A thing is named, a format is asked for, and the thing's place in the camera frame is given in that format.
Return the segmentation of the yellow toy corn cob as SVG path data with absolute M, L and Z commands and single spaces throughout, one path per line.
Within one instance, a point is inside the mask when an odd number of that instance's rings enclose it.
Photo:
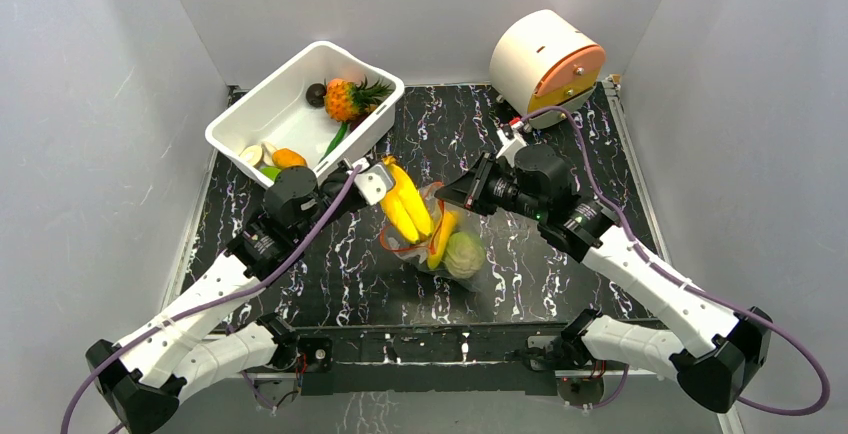
M 456 211 L 445 211 L 440 219 L 428 247 L 427 266 L 435 270 L 442 262 L 450 236 L 459 224 L 459 214 Z

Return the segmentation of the clear zip bag orange zipper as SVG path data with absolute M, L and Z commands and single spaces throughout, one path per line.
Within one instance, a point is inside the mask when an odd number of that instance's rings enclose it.
M 433 182 L 419 189 L 435 226 L 428 239 L 410 243 L 388 224 L 380 232 L 380 244 L 419 272 L 455 281 L 471 292 L 481 292 L 489 262 L 478 226 L 468 220 L 467 211 L 436 198 L 441 187 L 441 182 Z

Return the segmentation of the yellow toy banana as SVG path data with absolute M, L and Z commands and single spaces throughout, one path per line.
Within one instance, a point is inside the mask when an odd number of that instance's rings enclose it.
M 395 185 L 380 201 L 389 222 L 410 244 L 427 240 L 434 232 L 434 221 L 418 188 L 393 156 L 383 159 Z

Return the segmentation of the light green toy cabbage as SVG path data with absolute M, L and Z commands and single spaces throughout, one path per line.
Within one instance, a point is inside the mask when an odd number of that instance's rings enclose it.
M 458 279 L 472 278 L 486 261 L 486 252 L 477 235 L 462 231 L 448 239 L 443 263 L 451 276 Z

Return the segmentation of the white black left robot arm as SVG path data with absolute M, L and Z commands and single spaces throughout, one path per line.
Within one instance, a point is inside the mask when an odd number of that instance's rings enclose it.
M 205 338 L 297 262 L 326 225 L 382 200 L 394 185 L 384 175 L 364 159 L 324 182 L 307 167 L 282 170 L 200 279 L 133 333 L 93 344 L 85 383 L 97 387 L 121 429 L 153 433 L 188 398 L 239 372 L 293 369 L 303 357 L 299 336 L 273 315 Z

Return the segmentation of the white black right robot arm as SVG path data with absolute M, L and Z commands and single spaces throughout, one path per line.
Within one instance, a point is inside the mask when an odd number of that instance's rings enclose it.
M 484 154 L 437 199 L 488 216 L 502 209 L 537 224 L 542 238 L 626 290 L 663 324 L 646 328 L 584 310 L 559 337 L 523 355 L 541 369 L 614 361 L 673 379 L 700 406 L 727 412 L 765 362 L 769 332 L 748 317 L 689 292 L 598 200 L 574 188 L 565 161 L 546 145 L 508 162 Z

